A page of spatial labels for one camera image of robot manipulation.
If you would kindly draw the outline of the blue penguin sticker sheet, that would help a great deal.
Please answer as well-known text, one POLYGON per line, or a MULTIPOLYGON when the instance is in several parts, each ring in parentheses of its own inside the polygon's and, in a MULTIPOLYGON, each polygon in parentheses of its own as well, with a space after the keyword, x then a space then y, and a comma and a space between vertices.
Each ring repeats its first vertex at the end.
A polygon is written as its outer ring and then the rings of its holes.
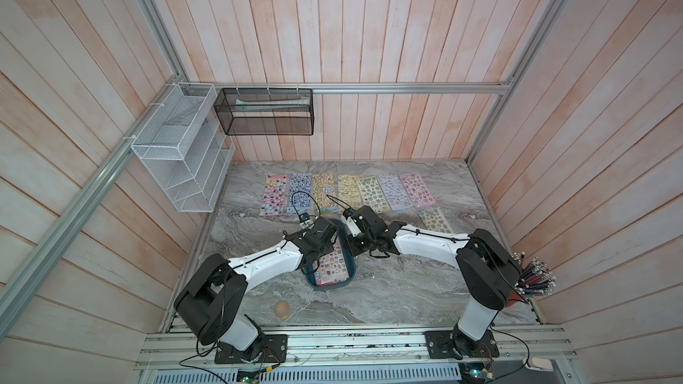
POLYGON ((309 213, 311 211, 312 175, 291 174, 289 176, 286 212, 288 214, 309 213))

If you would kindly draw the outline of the white green sticker sheet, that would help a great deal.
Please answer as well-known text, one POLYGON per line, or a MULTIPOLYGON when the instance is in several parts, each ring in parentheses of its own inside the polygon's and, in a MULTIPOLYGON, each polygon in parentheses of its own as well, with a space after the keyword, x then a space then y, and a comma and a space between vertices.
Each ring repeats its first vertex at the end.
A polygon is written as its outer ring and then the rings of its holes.
POLYGON ((386 213, 391 209, 376 176, 359 178, 358 183, 365 206, 369 206, 376 213, 386 213))

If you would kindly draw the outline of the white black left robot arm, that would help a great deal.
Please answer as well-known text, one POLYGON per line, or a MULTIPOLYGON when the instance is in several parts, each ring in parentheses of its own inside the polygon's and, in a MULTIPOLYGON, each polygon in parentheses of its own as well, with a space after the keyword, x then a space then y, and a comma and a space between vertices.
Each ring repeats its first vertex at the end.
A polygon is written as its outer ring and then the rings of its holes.
POLYGON ((243 298, 274 277, 316 264, 334 250, 340 230, 339 220, 318 217, 255 254, 229 260, 212 254, 176 296, 174 309, 198 344, 231 350, 245 363, 262 360, 270 350, 261 328, 239 312, 243 298))

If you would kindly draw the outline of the green panda sticker sheet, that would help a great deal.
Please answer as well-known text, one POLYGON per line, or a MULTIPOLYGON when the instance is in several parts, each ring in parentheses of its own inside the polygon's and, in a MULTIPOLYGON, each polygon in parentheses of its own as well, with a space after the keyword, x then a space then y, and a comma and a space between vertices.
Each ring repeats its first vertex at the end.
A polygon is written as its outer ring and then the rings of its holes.
POLYGON ((340 174, 338 176, 338 195, 341 201, 354 209, 361 207, 363 199, 359 190, 359 176, 340 174))

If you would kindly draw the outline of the yellow animal sticker sheet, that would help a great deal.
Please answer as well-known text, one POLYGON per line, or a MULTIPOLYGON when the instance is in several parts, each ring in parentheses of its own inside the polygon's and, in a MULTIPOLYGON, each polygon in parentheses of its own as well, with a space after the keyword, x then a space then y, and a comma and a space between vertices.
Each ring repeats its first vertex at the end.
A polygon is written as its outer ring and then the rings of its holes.
POLYGON ((312 195, 317 202, 320 213, 335 213, 338 211, 338 205, 330 198, 330 196, 336 196, 334 174, 330 172, 313 174, 312 195))

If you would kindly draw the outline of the lilac gem sticker sheet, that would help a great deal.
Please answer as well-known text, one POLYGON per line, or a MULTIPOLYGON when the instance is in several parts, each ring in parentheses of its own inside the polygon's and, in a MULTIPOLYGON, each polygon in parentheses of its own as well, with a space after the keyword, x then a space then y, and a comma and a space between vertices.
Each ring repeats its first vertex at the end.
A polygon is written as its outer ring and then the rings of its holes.
POLYGON ((378 181, 392 211, 401 211, 413 206, 398 175, 379 175, 378 181))

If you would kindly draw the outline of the teal plastic storage box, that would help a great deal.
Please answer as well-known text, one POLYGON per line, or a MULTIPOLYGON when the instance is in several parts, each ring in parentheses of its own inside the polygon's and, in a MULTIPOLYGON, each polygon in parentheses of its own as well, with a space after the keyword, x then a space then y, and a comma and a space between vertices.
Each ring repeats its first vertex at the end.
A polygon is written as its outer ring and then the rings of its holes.
POLYGON ((316 291, 329 291, 347 286, 356 275, 356 263, 347 242, 348 232, 341 220, 328 218, 337 229, 334 250, 312 266, 302 269, 307 283, 316 291))

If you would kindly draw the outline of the pink character sticker sheet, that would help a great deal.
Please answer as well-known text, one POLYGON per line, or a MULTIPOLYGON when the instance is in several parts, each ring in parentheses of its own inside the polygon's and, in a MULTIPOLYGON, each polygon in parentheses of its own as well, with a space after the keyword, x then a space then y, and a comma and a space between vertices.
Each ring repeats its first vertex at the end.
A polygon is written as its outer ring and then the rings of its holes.
POLYGON ((399 178, 416 209, 424 210, 437 206, 436 199, 428 190, 419 172, 401 174, 399 178))

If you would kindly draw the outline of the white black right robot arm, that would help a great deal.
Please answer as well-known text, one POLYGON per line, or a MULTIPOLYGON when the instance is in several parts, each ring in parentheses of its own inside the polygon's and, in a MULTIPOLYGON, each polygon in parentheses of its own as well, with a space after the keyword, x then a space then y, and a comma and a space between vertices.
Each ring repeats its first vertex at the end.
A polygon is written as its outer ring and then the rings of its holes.
POLYGON ((418 229, 395 220, 386 223, 371 207, 348 208, 343 217, 353 255, 378 251, 382 257, 414 255, 459 270, 470 298, 451 331, 425 332, 431 359, 495 358, 500 351, 491 330, 498 312, 516 293, 519 262, 485 229, 446 234, 418 229))

